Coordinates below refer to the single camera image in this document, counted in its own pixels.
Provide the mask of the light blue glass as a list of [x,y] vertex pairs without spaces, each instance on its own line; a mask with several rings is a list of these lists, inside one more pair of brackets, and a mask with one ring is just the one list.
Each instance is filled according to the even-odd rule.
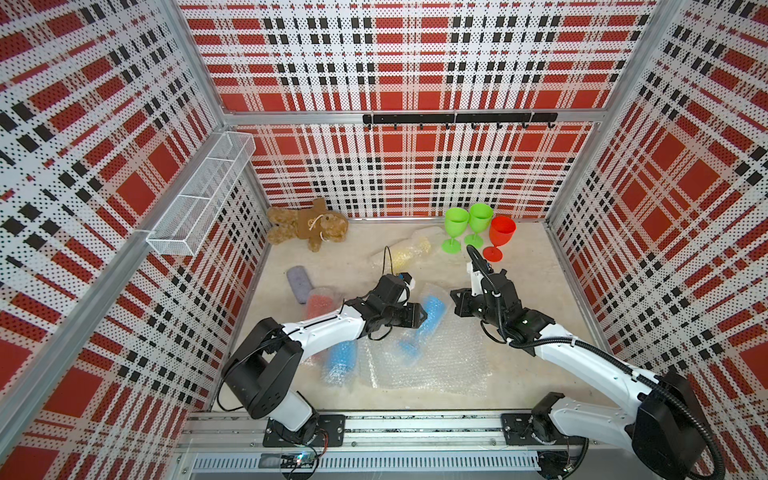
[[396,365],[402,368],[433,363],[441,352],[438,333],[448,314],[450,296],[445,289],[427,283],[420,292],[418,303],[423,306],[428,318],[419,329],[408,330],[398,340],[395,360]]

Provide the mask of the bubble wrap sheet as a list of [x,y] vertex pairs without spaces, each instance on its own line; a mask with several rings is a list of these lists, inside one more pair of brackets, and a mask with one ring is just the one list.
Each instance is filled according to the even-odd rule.
[[491,376],[482,336],[447,322],[429,337],[410,331],[358,344],[362,381],[375,389],[485,397]]

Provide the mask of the red glass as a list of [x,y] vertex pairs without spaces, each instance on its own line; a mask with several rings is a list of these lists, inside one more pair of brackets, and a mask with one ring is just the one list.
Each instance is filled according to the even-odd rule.
[[491,263],[500,262],[503,252],[500,247],[506,245],[517,230],[514,220],[505,216],[496,216],[490,224],[489,240],[491,245],[483,250],[483,257]]

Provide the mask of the green wine glass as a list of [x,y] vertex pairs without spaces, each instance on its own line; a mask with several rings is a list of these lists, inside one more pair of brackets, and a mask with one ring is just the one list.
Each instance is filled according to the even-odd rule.
[[471,245],[477,250],[483,246],[483,239],[480,234],[490,227],[494,217],[494,210],[487,204],[476,203],[469,209],[469,228],[471,234],[465,237],[465,243]]
[[470,214],[464,208],[454,207],[444,214],[444,228],[448,238],[442,244],[442,250],[447,254],[458,254],[461,244],[458,237],[462,235],[469,223]]

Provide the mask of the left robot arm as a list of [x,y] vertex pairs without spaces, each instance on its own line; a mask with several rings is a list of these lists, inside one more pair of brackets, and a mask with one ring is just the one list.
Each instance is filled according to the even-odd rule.
[[382,328],[419,328],[427,313],[411,301],[415,286],[409,273],[385,274],[366,295],[344,301],[331,313],[296,323],[259,321],[225,364],[223,385],[251,418],[270,418],[290,432],[312,430],[316,410],[291,389],[299,365]]

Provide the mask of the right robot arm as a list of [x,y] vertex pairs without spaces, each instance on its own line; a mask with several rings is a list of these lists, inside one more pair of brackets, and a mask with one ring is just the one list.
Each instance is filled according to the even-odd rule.
[[531,411],[538,441],[551,443],[557,435],[596,440],[633,453],[663,479],[700,478],[695,466],[708,455],[708,478],[724,478],[723,455],[687,378],[632,365],[524,307],[505,270],[494,271],[472,245],[466,251],[471,285],[451,291],[456,315],[478,318],[483,329],[495,329],[491,340],[559,366],[614,404],[586,404],[551,392]]

